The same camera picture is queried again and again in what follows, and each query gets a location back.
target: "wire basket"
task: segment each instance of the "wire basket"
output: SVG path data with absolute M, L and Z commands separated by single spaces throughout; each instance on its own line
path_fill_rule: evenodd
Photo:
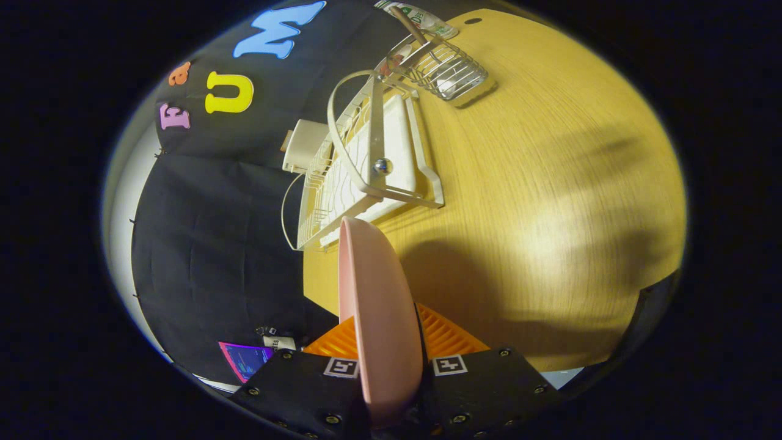
M 393 56 L 415 41 L 412 35 L 389 52 L 384 63 L 394 74 L 455 106 L 464 106 L 494 87 L 496 83 L 490 81 L 486 69 L 465 51 L 428 31 L 422 33 L 431 39 L 401 63 Z

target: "bottle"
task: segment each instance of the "bottle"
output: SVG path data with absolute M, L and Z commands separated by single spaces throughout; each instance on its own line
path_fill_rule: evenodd
M 391 6 L 402 9 L 402 12 L 410 17 L 410 20 L 418 29 L 424 29 L 433 34 L 437 34 L 443 40 L 455 37 L 456 34 L 459 33 L 459 30 L 456 27 L 449 25 L 433 14 L 416 6 L 408 5 L 407 3 L 388 2 L 387 0 L 381 0 L 380 2 L 375 3 L 375 8 L 382 9 L 389 14 L 391 14 Z

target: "yellow letter u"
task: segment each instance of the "yellow letter u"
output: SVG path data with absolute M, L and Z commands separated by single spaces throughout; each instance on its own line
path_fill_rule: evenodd
M 215 85 L 234 85 L 239 89 L 239 94 L 235 98 L 217 98 L 211 93 L 206 95 L 204 106 L 207 113 L 216 111 L 241 113 L 247 110 L 247 107 L 253 101 L 253 82 L 246 76 L 220 75 L 217 72 L 212 72 L 206 78 L 206 88 L 211 90 Z

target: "wooden table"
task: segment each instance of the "wooden table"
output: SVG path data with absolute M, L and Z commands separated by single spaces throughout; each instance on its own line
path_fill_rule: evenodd
M 671 142 L 631 84 L 558 31 L 487 9 L 449 23 L 499 88 L 462 110 L 421 91 L 446 205 L 375 224 L 414 299 L 488 345 L 541 371 L 602 362 L 639 290 L 681 262 Z M 303 270 L 305 295 L 337 313 L 337 246 L 305 252 Z

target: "white dish rack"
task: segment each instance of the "white dish rack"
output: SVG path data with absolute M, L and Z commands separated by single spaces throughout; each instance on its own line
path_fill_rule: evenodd
M 352 78 L 369 79 L 345 110 L 334 117 L 337 89 Z M 395 88 L 386 103 L 383 92 Z M 295 251 L 325 249 L 339 238 L 342 217 L 372 222 L 404 206 L 443 206 L 439 176 L 426 163 L 421 132 L 412 99 L 418 93 L 374 70 L 362 70 L 344 77 L 328 100 L 328 125 L 299 121 L 286 146 L 282 168 L 304 176 Z M 429 180 L 433 199 L 415 192 L 416 172 Z M 282 201 L 285 208 L 287 192 Z

